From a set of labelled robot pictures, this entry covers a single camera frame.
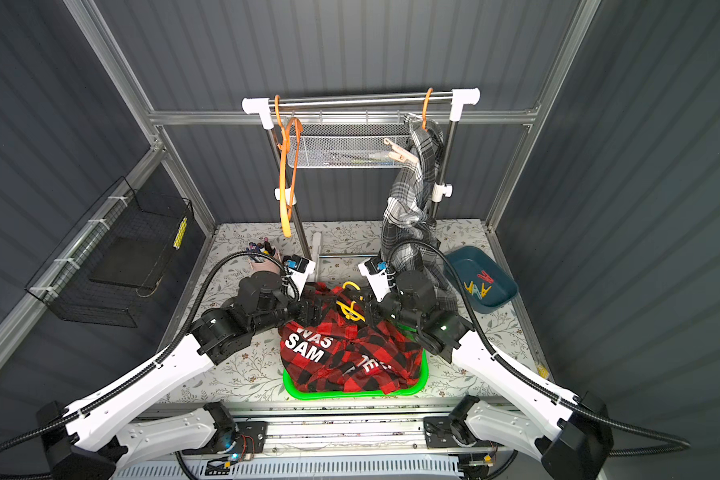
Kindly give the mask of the yellow plastic hanger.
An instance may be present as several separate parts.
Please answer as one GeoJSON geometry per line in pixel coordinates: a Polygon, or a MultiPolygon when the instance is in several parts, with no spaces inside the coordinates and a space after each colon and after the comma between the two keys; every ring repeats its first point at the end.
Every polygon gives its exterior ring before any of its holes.
{"type": "Polygon", "coordinates": [[[365,322],[363,311],[364,296],[359,285],[353,281],[344,282],[340,290],[335,291],[335,304],[341,315],[351,322],[365,322]]]}

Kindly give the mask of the red black plaid shirt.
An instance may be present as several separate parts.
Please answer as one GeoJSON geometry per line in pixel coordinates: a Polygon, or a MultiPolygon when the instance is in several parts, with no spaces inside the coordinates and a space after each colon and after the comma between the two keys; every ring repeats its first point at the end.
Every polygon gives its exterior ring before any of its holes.
{"type": "Polygon", "coordinates": [[[354,282],[309,283],[305,306],[278,329],[283,383],[298,400],[410,396],[429,377],[423,348],[388,320],[373,320],[354,282]]]}

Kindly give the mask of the grey plaid long-sleeve shirt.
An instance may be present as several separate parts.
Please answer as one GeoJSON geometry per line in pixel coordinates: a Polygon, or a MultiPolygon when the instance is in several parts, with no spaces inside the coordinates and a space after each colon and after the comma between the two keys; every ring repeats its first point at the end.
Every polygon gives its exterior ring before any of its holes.
{"type": "Polygon", "coordinates": [[[411,120],[407,126],[406,147],[418,160],[405,163],[392,184],[382,219],[381,258],[396,273],[423,273],[433,284],[439,307],[456,311],[457,292],[446,276],[442,259],[433,252],[441,246],[437,222],[431,214],[431,197],[444,156],[444,134],[436,122],[423,126],[411,120]]]}

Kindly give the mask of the yellow clothespin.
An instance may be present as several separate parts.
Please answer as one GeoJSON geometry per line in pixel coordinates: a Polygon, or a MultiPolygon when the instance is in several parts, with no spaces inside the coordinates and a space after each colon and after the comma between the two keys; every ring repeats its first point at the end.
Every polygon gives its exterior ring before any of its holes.
{"type": "Polygon", "coordinates": [[[492,289],[492,286],[489,285],[486,287],[484,284],[481,285],[480,292],[479,292],[479,298],[483,299],[492,289]]]}

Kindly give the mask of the red clothespin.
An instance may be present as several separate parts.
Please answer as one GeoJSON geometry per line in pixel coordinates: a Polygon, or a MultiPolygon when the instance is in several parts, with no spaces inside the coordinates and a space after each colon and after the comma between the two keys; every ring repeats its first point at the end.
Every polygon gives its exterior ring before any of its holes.
{"type": "Polygon", "coordinates": [[[493,284],[493,283],[494,283],[494,279],[493,279],[486,271],[481,271],[481,272],[477,275],[477,277],[478,277],[481,281],[487,282],[488,284],[493,284]]]}

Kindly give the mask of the pink clothespin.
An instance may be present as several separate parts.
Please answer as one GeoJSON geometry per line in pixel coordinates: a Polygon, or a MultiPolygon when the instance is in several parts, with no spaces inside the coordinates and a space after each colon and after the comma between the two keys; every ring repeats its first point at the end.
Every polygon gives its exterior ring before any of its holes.
{"type": "Polygon", "coordinates": [[[419,162],[419,158],[416,155],[395,143],[391,138],[385,137],[383,143],[390,148],[390,151],[387,153],[389,159],[403,164],[416,164],[419,162]]]}

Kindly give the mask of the brown orange hanger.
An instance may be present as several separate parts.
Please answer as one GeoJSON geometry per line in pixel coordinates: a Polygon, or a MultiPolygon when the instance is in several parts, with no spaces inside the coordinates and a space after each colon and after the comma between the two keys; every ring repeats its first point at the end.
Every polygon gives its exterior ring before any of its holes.
{"type": "Polygon", "coordinates": [[[422,103],[421,128],[424,129],[425,131],[427,130],[427,113],[428,113],[429,103],[430,103],[432,94],[433,94],[433,88],[430,87],[427,89],[425,96],[424,96],[423,103],[422,103]]]}

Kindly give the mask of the orange plastic hanger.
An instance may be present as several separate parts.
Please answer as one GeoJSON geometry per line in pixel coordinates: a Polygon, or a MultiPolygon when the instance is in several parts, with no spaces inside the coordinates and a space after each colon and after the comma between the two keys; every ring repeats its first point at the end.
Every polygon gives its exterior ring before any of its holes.
{"type": "Polygon", "coordinates": [[[293,236],[291,222],[296,204],[295,181],[299,165],[301,136],[304,130],[298,117],[292,115],[288,122],[283,121],[281,115],[281,97],[275,96],[274,109],[277,124],[280,128],[280,142],[276,148],[280,154],[278,189],[276,199],[279,202],[279,215],[283,235],[286,238],[293,236]]]}

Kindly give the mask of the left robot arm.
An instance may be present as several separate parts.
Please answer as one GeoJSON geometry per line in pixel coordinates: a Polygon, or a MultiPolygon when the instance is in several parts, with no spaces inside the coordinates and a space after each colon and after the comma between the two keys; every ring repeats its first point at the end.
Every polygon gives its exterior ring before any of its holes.
{"type": "Polygon", "coordinates": [[[315,264],[298,255],[272,263],[275,272],[244,278],[229,306],[200,314],[200,305],[193,304],[167,347],[102,390],[55,411],[40,428],[3,442],[0,454],[40,438],[49,463],[44,478],[110,478],[115,462],[102,450],[115,442],[117,428],[177,385],[247,348],[255,334],[287,322],[315,264]]]}

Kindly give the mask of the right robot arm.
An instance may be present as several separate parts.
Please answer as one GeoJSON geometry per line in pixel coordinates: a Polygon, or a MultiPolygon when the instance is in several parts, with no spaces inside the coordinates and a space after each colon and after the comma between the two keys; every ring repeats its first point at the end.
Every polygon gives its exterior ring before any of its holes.
{"type": "Polygon", "coordinates": [[[496,347],[481,327],[464,288],[458,290],[466,316],[445,310],[434,285],[420,270],[398,268],[379,256],[358,266],[373,293],[365,312],[411,328],[432,355],[489,384],[515,412],[465,396],[449,415],[451,434],[461,445],[495,441],[538,461],[553,479],[595,479],[617,457],[661,455],[689,449],[688,440],[617,421],[606,404],[578,396],[496,347]]]}

